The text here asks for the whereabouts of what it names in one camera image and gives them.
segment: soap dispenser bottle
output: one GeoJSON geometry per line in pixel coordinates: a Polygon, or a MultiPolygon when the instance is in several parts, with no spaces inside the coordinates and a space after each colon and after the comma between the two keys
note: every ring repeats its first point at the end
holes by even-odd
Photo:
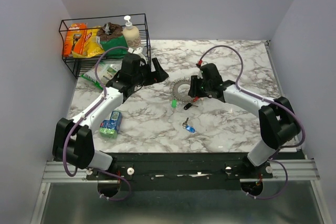
{"type": "Polygon", "coordinates": [[[133,26],[130,22],[131,17],[125,16],[124,20],[126,22],[126,27],[123,29],[122,33],[124,34],[124,38],[127,42],[128,47],[136,49],[141,47],[141,39],[139,29],[136,26],[133,26]]]}

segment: key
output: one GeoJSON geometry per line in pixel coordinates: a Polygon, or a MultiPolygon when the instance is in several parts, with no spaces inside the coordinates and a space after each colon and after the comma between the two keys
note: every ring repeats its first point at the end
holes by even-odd
{"type": "Polygon", "coordinates": [[[182,123],[182,126],[183,126],[184,128],[186,128],[186,127],[188,126],[188,120],[189,120],[189,118],[187,118],[187,120],[185,120],[185,122],[182,123]]]}

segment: green package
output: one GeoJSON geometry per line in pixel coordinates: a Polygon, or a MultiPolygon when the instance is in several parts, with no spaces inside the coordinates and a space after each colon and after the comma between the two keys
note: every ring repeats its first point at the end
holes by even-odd
{"type": "MultiPolygon", "coordinates": [[[[127,43],[122,33],[122,27],[118,24],[112,24],[108,22],[97,32],[97,43],[99,43],[102,48],[107,51],[113,47],[126,47],[127,43]]],[[[121,59],[127,54],[127,50],[118,48],[111,50],[107,53],[107,58],[109,59],[121,59]]]]}
{"type": "MultiPolygon", "coordinates": [[[[100,41],[101,46],[103,47],[104,51],[112,47],[128,47],[124,36],[120,36],[115,39],[111,39],[109,41],[100,41]]],[[[111,50],[107,53],[107,58],[110,59],[121,59],[124,58],[124,55],[127,54],[127,50],[118,48],[115,50],[111,50]]]]}
{"type": "Polygon", "coordinates": [[[106,136],[106,137],[110,137],[110,138],[117,138],[117,135],[118,135],[116,130],[112,130],[112,129],[108,129],[108,128],[100,128],[99,133],[102,136],[106,136]]]}
{"type": "MultiPolygon", "coordinates": [[[[100,62],[97,67],[97,75],[100,81],[106,85],[106,83],[111,80],[114,75],[117,73],[117,70],[114,70],[114,68],[117,68],[118,64],[108,64],[107,62],[100,62]]],[[[103,89],[103,87],[100,85],[96,78],[95,74],[95,66],[91,68],[89,71],[81,75],[82,78],[92,81],[98,88],[103,89]]]]}

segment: white marble surface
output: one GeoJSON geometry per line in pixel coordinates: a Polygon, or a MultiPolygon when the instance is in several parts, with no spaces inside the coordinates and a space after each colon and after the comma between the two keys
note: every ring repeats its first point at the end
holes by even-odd
{"type": "MultiPolygon", "coordinates": [[[[143,87],[118,110],[123,120],[117,139],[95,132],[95,148],[104,152],[249,152],[260,140],[259,120],[234,105],[204,99],[198,107],[183,110],[179,103],[171,108],[172,81],[197,74],[195,67],[202,53],[214,45],[225,44],[237,49],[245,68],[240,85],[253,92],[278,97],[279,91],[262,41],[223,40],[153,40],[152,57],[157,57],[169,78],[163,83],[143,87]],[[189,124],[192,134],[182,128],[189,124]]],[[[217,65],[223,80],[236,80],[240,63],[234,52],[217,48],[204,61],[217,65]]],[[[86,108],[101,92],[91,82],[78,79],[68,117],[86,108]]]]}

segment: black metal wire rack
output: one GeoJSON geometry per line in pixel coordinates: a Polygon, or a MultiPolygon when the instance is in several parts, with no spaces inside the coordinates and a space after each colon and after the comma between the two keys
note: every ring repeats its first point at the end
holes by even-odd
{"type": "MultiPolygon", "coordinates": [[[[74,19],[63,19],[61,24],[59,25],[59,33],[61,34],[62,41],[63,41],[63,48],[62,48],[62,60],[67,65],[71,73],[75,76],[76,79],[78,77],[89,71],[97,62],[101,55],[94,56],[92,58],[74,58],[71,55],[68,57],[64,56],[64,43],[65,38],[67,36],[67,32],[69,27],[72,23],[87,23],[87,28],[80,29],[80,30],[87,30],[93,26],[103,26],[107,22],[111,22],[113,24],[119,24],[122,27],[125,26],[124,21],[125,15],[118,15],[118,16],[105,16],[105,17],[91,17],[91,18],[74,18],[74,19]]],[[[148,25],[147,25],[147,18],[145,13],[140,14],[131,14],[131,22],[134,26],[137,26],[140,32],[140,39],[141,45],[143,48],[143,54],[147,58],[149,65],[151,66],[151,42],[149,38],[148,32],[148,25]]],[[[105,56],[101,61],[120,61],[121,59],[111,59],[105,56]]]]}

